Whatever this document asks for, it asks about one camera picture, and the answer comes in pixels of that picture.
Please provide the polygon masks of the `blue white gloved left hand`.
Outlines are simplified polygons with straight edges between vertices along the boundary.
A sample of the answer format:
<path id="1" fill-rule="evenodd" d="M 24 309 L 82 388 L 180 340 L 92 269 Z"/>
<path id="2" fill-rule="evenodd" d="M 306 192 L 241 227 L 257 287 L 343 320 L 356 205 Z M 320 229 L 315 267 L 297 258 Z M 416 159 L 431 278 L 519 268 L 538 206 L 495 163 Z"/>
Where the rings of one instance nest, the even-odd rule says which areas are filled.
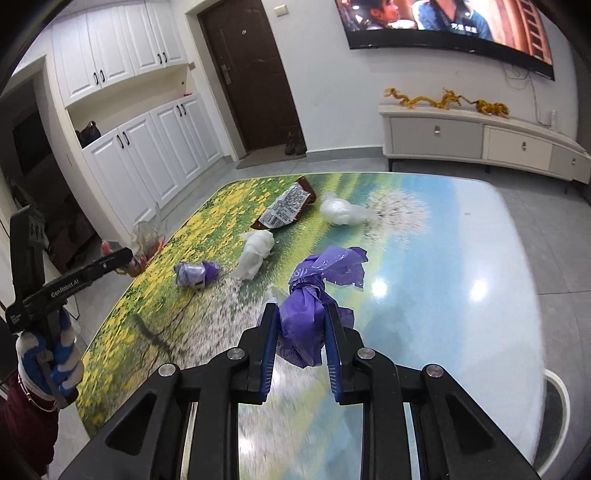
<path id="1" fill-rule="evenodd" d="M 59 328 L 49 341 L 24 331 L 16 340 L 18 379 L 25 394 L 35 402 L 69 405 L 77 397 L 84 374 L 81 352 L 69 313 L 58 313 Z"/>

